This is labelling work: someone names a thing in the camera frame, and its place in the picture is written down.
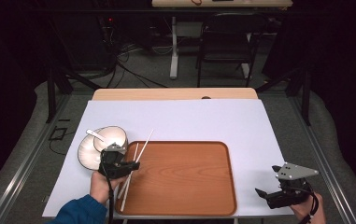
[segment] electrical cord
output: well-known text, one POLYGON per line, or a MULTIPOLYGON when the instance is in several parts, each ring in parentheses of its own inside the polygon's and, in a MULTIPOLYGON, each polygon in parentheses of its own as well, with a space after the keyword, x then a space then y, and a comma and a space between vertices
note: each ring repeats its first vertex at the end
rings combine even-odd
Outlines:
POLYGON ((137 80, 139 80, 141 83, 143 83, 143 85, 145 85, 147 88, 150 88, 150 86, 148 84, 146 84, 146 82, 144 82, 142 79, 140 79, 138 76, 135 76, 137 80))
POLYGON ((172 28, 171 28, 171 26, 169 25, 169 22, 166 21, 166 18, 165 18, 165 17, 163 17, 163 19, 164 19, 164 22, 165 22, 166 26, 167 26, 168 29, 169 29, 169 32, 171 32, 171 34, 172 34, 172 28))
MULTIPOLYGON (((63 137, 63 136, 66 136, 66 135, 69 135, 69 134, 72 134, 72 133, 75 133, 75 132, 71 132, 71 133, 66 133, 64 135, 61 135, 61 136, 58 136, 58 137, 55 137, 55 138, 60 138, 60 137, 63 137)), ((62 152, 58 152, 58 151, 55 151, 54 149, 52 149, 52 142, 55 141, 55 140, 59 140, 59 139, 53 139, 53 140, 50 140, 50 144, 49 144, 49 148, 52 152, 56 153, 56 154, 59 154, 59 155, 62 155, 62 156, 65 156, 66 153, 62 153, 62 152)))
POLYGON ((118 65, 120 68, 124 69, 125 71, 127 71, 127 72, 131 73, 132 75, 136 76, 139 80, 140 80, 140 78, 143 78, 143 79, 147 80, 148 82, 151 82, 151 83, 153 83, 153 84, 155 84, 155 85, 157 85, 157 86, 164 87, 164 88, 168 88, 167 86, 165 86, 165 85, 163 85, 163 84, 161 84, 161 83, 155 82, 155 81, 153 81, 153 80, 151 80, 151 79, 149 79, 149 78, 140 76, 139 74, 132 72, 131 70, 129 70, 128 68, 126 68, 126 67, 125 67, 124 65, 122 65, 121 63, 117 63, 117 65, 118 65))
POLYGON ((116 84, 113 88, 111 88, 111 89, 116 89, 116 88, 120 85, 122 79, 124 78, 124 75, 125 75, 125 70, 122 70, 122 75, 121 75, 120 80, 119 80, 119 81, 117 82, 117 84, 116 84))
MULTIPOLYGON (((181 44, 183 41, 189 40, 189 39, 192 39, 192 38, 191 38, 191 37, 183 37, 183 38, 181 38, 181 39, 179 40, 179 42, 177 42, 177 46, 178 46, 179 44, 181 44)), ((152 49, 152 51, 153 51, 154 53, 156 53, 156 54, 164 55, 164 54, 168 54, 169 52, 171 52, 171 51, 172 51, 172 48, 173 48, 173 46, 172 46, 172 45, 169 45, 169 46, 152 47, 151 49, 152 49), (157 51, 156 49, 169 49, 169 50, 166 51, 166 52, 160 52, 160 51, 157 51)))
POLYGON ((117 59, 120 61, 120 62, 123 62, 123 63, 126 63, 128 62, 129 60, 129 57, 130 57, 130 50, 128 50, 128 47, 126 47, 126 49, 120 49, 121 53, 117 56, 117 59), (122 60, 121 59, 121 56, 122 55, 126 55, 126 59, 125 60, 122 60))
MULTIPOLYGON (((75 58, 74 54, 72 53, 72 51, 70 50, 70 48, 66 45, 66 43, 64 42, 64 39, 62 38, 60 32, 58 31, 58 29, 56 28, 55 24, 50 21, 47 20, 47 23, 49 24, 50 28, 52 29, 52 31, 56 34, 56 36, 58 37, 59 41, 61 42, 61 44, 64 47, 64 50, 66 51, 67 57, 69 57, 73 62, 75 62, 83 71, 85 71, 84 67, 81 65, 81 63, 75 58)), ((107 68, 105 71, 102 71, 99 74, 95 74, 91 77, 86 77, 87 79, 95 79, 95 78, 99 78, 99 77, 105 77, 109 74, 109 71, 111 71, 112 67, 107 68)))
POLYGON ((114 77, 116 76, 116 70, 117 70, 116 67, 114 67, 113 74, 111 74, 111 78, 110 78, 110 81, 106 85, 106 89, 108 89, 108 87, 110 86, 110 84, 113 81, 114 77))
POLYGON ((118 57, 120 58, 120 56, 124 56, 125 54, 129 54, 129 53, 131 53, 131 52, 138 51, 138 50, 142 50, 142 48, 136 48, 136 49, 127 50, 127 51, 122 52, 121 54, 119 54, 118 57))
MULTIPOLYGON (((101 152, 101 157, 104 156, 104 153, 105 153, 105 151, 101 152)), ((111 187, 110 178, 108 177, 108 174, 106 172, 105 165, 103 162, 101 162, 101 167, 105 174, 106 182, 108 184, 108 224, 111 224, 111 223, 113 223, 113 215, 114 215, 113 214, 114 213, 114 190, 111 187)))
POLYGON ((305 189, 298 189, 298 188, 293 188, 293 187, 289 187, 288 189, 294 189, 294 190, 300 190, 302 192, 305 192, 309 195, 312 196, 312 205, 311 205, 311 210, 309 211, 309 214, 306 215, 300 222, 299 224, 307 224, 307 223, 311 223, 311 218, 314 217, 315 213, 317 213, 318 208, 320 206, 320 201, 318 200, 317 196, 315 195, 314 190, 312 189, 311 185, 308 183, 309 188, 311 189, 311 191, 305 190, 305 189))

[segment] black cable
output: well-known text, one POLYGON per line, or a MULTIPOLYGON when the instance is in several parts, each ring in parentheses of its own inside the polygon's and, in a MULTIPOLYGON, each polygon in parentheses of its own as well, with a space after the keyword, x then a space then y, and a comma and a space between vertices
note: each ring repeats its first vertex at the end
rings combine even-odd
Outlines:
POLYGON ((132 49, 128 49, 128 50, 126 50, 126 51, 120 52, 120 54, 119 54, 117 57, 120 58, 121 56, 123 56, 123 55, 125 55, 125 54, 129 54, 129 53, 131 53, 131 52, 133 52, 133 51, 137 51, 137 50, 143 50, 143 49, 140 48, 140 47, 135 47, 135 48, 132 48, 132 49))
MULTIPOLYGON (((101 158, 103 158, 104 154, 105 154, 105 151, 102 150, 101 158)), ((114 190, 111 187, 110 178, 108 177, 108 174, 106 172, 105 165, 103 163, 103 159, 101 159, 101 167, 105 174, 105 178, 106 178, 106 181, 108 184, 108 224, 111 224, 111 223, 113 223, 113 215, 114 215, 113 214, 114 213, 114 190)))
POLYGON ((120 85, 122 79, 124 78, 124 74, 125 74, 125 70, 122 70, 122 75, 121 75, 120 80, 119 80, 119 81, 117 82, 117 84, 116 84, 113 88, 111 88, 111 89, 116 89, 116 88, 120 85))
MULTIPOLYGON (((191 37, 183 37, 181 38, 178 42, 177 42, 177 46, 179 46, 183 41, 186 41, 186 40, 192 40, 193 38, 191 37)), ((170 43, 169 46, 153 46, 151 47, 152 51, 156 54, 159 54, 159 55, 165 55, 165 54, 168 54, 172 51, 173 49, 173 43, 170 43), (160 52, 160 51, 157 51, 156 49, 168 49, 168 51, 166 52, 160 52)))
POLYGON ((110 28, 114 29, 116 36, 118 39, 114 38, 113 41, 111 41, 111 35, 113 35, 113 33, 110 35, 110 44, 112 46, 112 48, 114 48, 115 50, 113 52, 116 52, 116 57, 118 59, 118 61, 122 61, 122 62, 127 62, 129 59, 129 54, 127 56, 127 59, 125 61, 120 59, 120 56, 122 54, 125 53, 129 53, 129 48, 126 47, 126 45, 130 45, 135 43, 135 41, 128 35, 126 35, 124 32, 121 31, 120 27, 117 24, 111 24, 110 28))
POLYGON ((163 84, 161 84, 161 83, 155 82, 155 81, 153 81, 153 80, 151 80, 151 79, 148 79, 148 78, 146 78, 146 77, 142 77, 142 76, 140 76, 139 74, 132 72, 131 70, 129 70, 128 68, 126 68, 126 67, 125 67, 124 65, 122 65, 121 63, 117 63, 117 65, 118 65, 120 68, 126 70, 127 72, 131 73, 132 75, 134 75, 134 76, 136 76, 136 77, 141 77, 141 78, 143 78, 143 79, 145 79, 145 80, 147 80, 147 81, 149 81, 149 82, 151 82, 151 83, 153 83, 153 84, 156 84, 157 86, 164 87, 164 88, 168 88, 167 86, 165 86, 165 85, 163 85, 163 84))
MULTIPOLYGON (((63 137, 63 136, 66 136, 66 135, 69 135, 69 134, 72 134, 72 133, 75 133, 75 132, 71 132, 71 133, 65 133, 64 135, 61 135, 61 136, 58 136, 58 137, 55 137, 55 138, 60 138, 60 137, 63 137)), ((62 152, 57 152, 55 151, 54 149, 52 149, 52 142, 55 141, 55 140, 62 140, 62 139, 53 139, 53 140, 50 140, 50 144, 49 144, 49 148, 52 152, 56 153, 56 154, 59 154, 59 155, 62 155, 62 156, 65 156, 66 153, 62 153, 62 152)))
POLYGON ((129 53, 130 53, 132 50, 135 50, 135 49, 129 49, 129 45, 128 45, 127 47, 123 46, 124 49, 120 49, 120 53, 119 53, 119 55, 117 56, 117 59, 118 59, 120 62, 122 62, 122 63, 128 62, 129 57, 130 57, 130 54, 129 54, 129 53), (126 55, 126 59, 125 59, 125 60, 122 60, 122 59, 121 59, 121 56, 122 56, 122 55, 126 55))
POLYGON ((311 191, 305 190, 305 189, 298 189, 298 188, 293 188, 293 187, 288 187, 288 189, 294 189, 294 190, 300 190, 302 192, 305 192, 309 195, 312 196, 312 205, 311 205, 311 210, 309 211, 309 214, 306 215, 303 220, 301 220, 299 222, 299 224, 307 224, 311 218, 315 215, 315 213, 317 213, 319 205, 320 205, 320 201, 318 200, 317 196, 314 193, 314 190, 312 189, 311 185, 309 185, 309 188, 311 189, 311 191))
POLYGON ((143 83, 143 85, 145 85, 147 88, 150 88, 150 86, 148 84, 146 84, 142 79, 140 79, 138 76, 135 76, 137 78, 137 80, 139 80, 141 83, 143 83))
POLYGON ((110 84, 111 84, 111 82, 113 81, 114 77, 116 76, 116 70, 117 70, 117 68, 114 67, 114 69, 113 69, 113 74, 111 74, 111 78, 110 78, 110 81, 109 81, 109 82, 107 83, 107 85, 106 85, 106 89, 108 89, 108 87, 110 86, 110 84))

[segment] chopsticks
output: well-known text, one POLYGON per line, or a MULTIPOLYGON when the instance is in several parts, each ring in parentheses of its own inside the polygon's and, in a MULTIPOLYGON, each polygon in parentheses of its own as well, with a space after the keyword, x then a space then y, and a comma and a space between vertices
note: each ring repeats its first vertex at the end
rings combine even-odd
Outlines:
MULTIPOLYGON (((134 155, 134 161, 135 161, 135 162, 139 162, 140 157, 142 156, 143 152, 145 151, 145 148, 146 148, 146 146, 148 145, 148 142, 149 142, 149 140, 150 140, 151 135, 152 135, 153 132, 154 132, 154 129, 151 130, 151 133, 150 133, 148 139, 146 140, 145 145, 142 147, 142 150, 140 151, 139 156, 137 157, 137 159, 136 159, 135 157, 136 157, 136 152, 137 152, 137 148, 138 148, 138 146, 139 146, 139 143, 136 144, 136 150, 135 150, 135 155, 134 155)), ((127 198, 127 194, 128 194, 129 185, 130 185, 130 183, 131 183, 131 178, 132 178, 132 172, 129 174, 127 180, 125 181, 124 185, 123 185, 122 188, 121 188, 121 191, 120 191, 119 195, 117 196, 117 198, 119 199, 119 198, 122 196, 122 193, 123 193, 124 190, 125 190, 124 198, 123 198, 122 204, 121 204, 121 211, 123 211, 123 210, 124 210, 124 207, 125 207, 125 202, 126 202, 126 198, 127 198)))

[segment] black curtain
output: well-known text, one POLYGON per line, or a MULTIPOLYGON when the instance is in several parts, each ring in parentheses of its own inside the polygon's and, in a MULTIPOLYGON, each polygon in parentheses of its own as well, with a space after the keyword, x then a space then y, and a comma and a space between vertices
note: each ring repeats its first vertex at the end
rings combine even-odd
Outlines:
POLYGON ((18 9, 0 1, 0 170, 32 116, 34 88, 46 80, 28 32, 18 9))
POLYGON ((342 155, 356 174, 356 1, 321 2, 294 1, 291 10, 329 16, 287 18, 263 72, 275 78, 295 67, 311 71, 311 90, 330 111, 342 155))
MULTIPOLYGON (((115 8, 150 8, 150 0, 113 0, 115 8)), ((151 18, 149 16, 113 16, 119 35, 146 50, 151 50, 151 18)))

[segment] human hand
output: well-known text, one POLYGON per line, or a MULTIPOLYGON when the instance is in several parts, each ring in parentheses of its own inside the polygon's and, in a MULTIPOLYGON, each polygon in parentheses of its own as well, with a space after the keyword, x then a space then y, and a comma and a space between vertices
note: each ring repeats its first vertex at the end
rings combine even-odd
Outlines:
MULTIPOLYGON (((323 210, 322 196, 318 193, 315 193, 315 196, 319 201, 319 206, 317 212, 314 214, 314 217, 311 218, 311 224, 325 224, 326 216, 323 210)), ((303 220, 303 218, 306 217, 312 209, 312 196, 309 195, 305 202, 291 205, 290 208, 299 220, 303 220)))
MULTIPOLYGON (((111 187, 115 189, 125 179, 126 176, 118 179, 112 179, 110 181, 111 187)), ((90 195, 99 203, 106 205, 108 200, 108 191, 109 189, 106 178, 101 173, 94 171, 91 176, 90 195)))

